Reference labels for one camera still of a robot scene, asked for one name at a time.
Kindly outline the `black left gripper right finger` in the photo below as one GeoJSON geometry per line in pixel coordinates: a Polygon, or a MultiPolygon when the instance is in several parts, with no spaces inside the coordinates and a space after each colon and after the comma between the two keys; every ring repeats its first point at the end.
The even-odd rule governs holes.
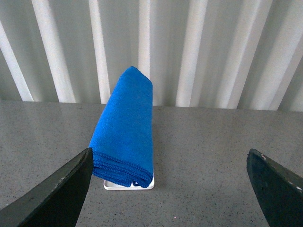
{"type": "Polygon", "coordinates": [[[303,225],[303,178],[256,149],[247,157],[247,173],[271,227],[303,225]]]}

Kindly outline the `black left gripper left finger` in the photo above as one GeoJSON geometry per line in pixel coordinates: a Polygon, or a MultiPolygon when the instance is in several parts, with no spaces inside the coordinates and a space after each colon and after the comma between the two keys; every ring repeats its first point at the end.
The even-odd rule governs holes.
{"type": "Polygon", "coordinates": [[[74,227],[93,170],[87,148],[25,195],[0,211],[2,227],[74,227]]]}

